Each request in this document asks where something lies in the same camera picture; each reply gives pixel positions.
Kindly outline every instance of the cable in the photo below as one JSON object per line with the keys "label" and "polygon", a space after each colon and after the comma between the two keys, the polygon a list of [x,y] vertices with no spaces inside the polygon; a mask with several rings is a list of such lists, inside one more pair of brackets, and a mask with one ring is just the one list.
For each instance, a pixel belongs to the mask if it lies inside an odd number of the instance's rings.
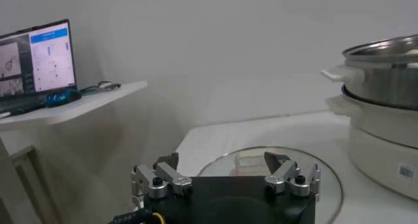
{"label": "cable", "polygon": [[156,218],[158,218],[158,219],[159,219],[159,222],[160,222],[161,224],[165,224],[164,217],[163,217],[160,213],[158,213],[158,212],[153,212],[153,213],[152,213],[152,215],[153,215],[153,216],[155,216]]}

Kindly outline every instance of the white pot handle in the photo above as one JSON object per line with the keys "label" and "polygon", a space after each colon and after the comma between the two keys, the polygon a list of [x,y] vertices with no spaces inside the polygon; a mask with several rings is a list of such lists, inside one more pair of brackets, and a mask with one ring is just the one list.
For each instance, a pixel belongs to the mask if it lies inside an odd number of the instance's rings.
{"label": "white pot handle", "polygon": [[325,102],[336,115],[353,117],[362,113],[362,108],[358,104],[347,100],[343,95],[325,99]]}
{"label": "white pot handle", "polygon": [[346,65],[337,65],[335,67],[321,71],[321,74],[333,82],[356,83],[364,82],[364,71],[358,68],[348,67]]}

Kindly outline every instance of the black cable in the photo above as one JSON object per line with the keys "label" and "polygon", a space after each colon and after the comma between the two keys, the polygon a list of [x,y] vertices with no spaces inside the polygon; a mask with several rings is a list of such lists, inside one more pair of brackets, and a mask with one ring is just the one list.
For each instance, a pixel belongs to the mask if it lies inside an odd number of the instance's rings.
{"label": "black cable", "polygon": [[152,219],[150,209],[141,208],[134,212],[118,215],[109,224],[138,224]]}

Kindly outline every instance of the small white object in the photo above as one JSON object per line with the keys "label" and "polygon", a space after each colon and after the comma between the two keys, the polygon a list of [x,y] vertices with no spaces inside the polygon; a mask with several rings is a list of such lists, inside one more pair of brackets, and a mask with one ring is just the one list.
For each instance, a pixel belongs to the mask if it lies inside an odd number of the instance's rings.
{"label": "small white object", "polygon": [[344,82],[347,84],[361,84],[365,79],[363,70],[345,65],[337,65],[323,70],[321,74],[333,82]]}
{"label": "small white object", "polygon": [[404,53],[404,55],[414,55],[414,54],[418,54],[418,49],[412,49]]}

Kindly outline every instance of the white table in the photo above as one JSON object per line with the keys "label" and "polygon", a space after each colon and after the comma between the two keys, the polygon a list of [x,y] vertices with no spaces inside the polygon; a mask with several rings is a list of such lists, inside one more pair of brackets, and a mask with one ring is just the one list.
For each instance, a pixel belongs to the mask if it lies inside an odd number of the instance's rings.
{"label": "white table", "polygon": [[[140,89],[144,89],[147,85],[148,83],[145,80],[123,84],[119,89],[86,95],[80,100],[63,106],[43,108],[19,116],[3,118],[0,119],[0,131],[36,128],[68,121]],[[14,159],[18,159],[18,164],[22,166],[26,178],[30,179],[28,182],[31,184],[32,194],[34,194],[38,202],[38,209],[42,213],[42,218],[44,220],[46,219],[47,223],[56,223],[56,218],[48,210],[48,201],[44,196],[41,184],[35,175],[30,161],[27,161],[27,157],[25,156],[31,150],[32,147],[28,143],[6,143],[4,147],[3,141],[0,139],[0,170],[2,174],[0,198],[7,208],[7,212],[13,223],[40,223],[40,219],[37,217],[14,169],[13,157]]]}
{"label": "white table", "polygon": [[324,160],[344,187],[335,223],[417,223],[418,202],[369,179],[349,160],[349,120],[330,112],[198,127],[177,149],[178,171],[195,176],[217,157],[252,146],[286,146]]}

